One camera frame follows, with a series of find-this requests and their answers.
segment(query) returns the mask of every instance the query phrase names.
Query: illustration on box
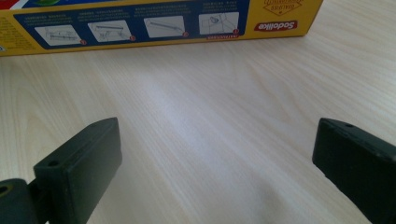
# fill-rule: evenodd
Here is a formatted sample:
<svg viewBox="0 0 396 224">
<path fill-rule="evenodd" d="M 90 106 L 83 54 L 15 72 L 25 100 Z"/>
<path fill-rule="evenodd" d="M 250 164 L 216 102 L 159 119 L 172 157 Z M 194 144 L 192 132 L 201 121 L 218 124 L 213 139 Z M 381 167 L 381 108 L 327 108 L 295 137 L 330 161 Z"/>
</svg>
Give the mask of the illustration on box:
<svg viewBox="0 0 396 224">
<path fill-rule="evenodd" d="M 80 44 L 80 38 L 71 25 L 36 27 L 35 30 L 50 46 Z"/>
<path fill-rule="evenodd" d="M 185 33 L 182 16 L 145 18 L 144 22 L 150 38 L 183 36 Z"/>
<path fill-rule="evenodd" d="M 239 12 L 199 15 L 200 34 L 228 34 L 238 28 Z"/>
<path fill-rule="evenodd" d="M 103 21 L 88 23 L 98 42 L 121 41 L 131 38 L 126 21 Z"/>
</svg>

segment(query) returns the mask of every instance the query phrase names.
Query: yellow box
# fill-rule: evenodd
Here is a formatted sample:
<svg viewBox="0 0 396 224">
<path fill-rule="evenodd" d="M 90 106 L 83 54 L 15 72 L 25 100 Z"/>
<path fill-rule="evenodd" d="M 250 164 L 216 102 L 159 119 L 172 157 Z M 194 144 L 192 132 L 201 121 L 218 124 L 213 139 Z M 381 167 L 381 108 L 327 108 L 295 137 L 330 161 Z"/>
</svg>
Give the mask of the yellow box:
<svg viewBox="0 0 396 224">
<path fill-rule="evenodd" d="M 0 56 L 307 34 L 322 0 L 0 0 Z"/>
</svg>

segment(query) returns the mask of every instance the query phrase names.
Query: wood grain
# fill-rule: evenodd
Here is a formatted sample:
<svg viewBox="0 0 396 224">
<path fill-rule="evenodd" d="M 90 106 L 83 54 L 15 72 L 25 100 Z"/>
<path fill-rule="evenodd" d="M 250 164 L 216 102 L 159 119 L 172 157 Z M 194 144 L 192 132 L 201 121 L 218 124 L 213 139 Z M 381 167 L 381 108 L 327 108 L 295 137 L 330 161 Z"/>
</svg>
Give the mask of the wood grain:
<svg viewBox="0 0 396 224">
<path fill-rule="evenodd" d="M 118 117 L 90 223 L 369 223 L 311 156 L 322 117 L 396 144 L 395 15 L 326 0 L 305 37 L 0 58 L 0 179 Z"/>
</svg>

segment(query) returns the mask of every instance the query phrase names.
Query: black plastic part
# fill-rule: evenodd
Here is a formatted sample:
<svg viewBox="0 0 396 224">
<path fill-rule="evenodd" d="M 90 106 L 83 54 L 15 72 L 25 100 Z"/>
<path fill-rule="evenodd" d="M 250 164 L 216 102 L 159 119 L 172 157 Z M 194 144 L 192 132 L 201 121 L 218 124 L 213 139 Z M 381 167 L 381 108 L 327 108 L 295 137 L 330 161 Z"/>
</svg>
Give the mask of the black plastic part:
<svg viewBox="0 0 396 224">
<path fill-rule="evenodd" d="M 24 180 L 9 179 L 0 182 L 0 218 L 0 223 L 38 223 Z"/>
<path fill-rule="evenodd" d="M 313 163 L 373 223 L 396 223 L 396 147 L 347 123 L 321 119 Z"/>
<path fill-rule="evenodd" d="M 49 223 L 86 223 L 121 164 L 117 119 L 95 122 L 35 167 L 36 182 L 54 205 Z"/>
</svg>

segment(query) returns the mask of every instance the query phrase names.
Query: light wood surface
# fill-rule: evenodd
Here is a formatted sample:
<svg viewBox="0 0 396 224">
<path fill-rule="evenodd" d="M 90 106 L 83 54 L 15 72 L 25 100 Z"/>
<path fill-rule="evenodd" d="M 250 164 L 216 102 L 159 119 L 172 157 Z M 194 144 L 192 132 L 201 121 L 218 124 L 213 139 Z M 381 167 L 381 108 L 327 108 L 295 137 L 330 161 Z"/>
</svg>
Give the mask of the light wood surface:
<svg viewBox="0 0 396 224">
<path fill-rule="evenodd" d="M 395 24 L 325 0 L 305 37 L 0 58 L 0 179 L 118 117 L 89 223 L 369 223 L 311 156 L 322 117 L 396 144 Z"/>
</svg>

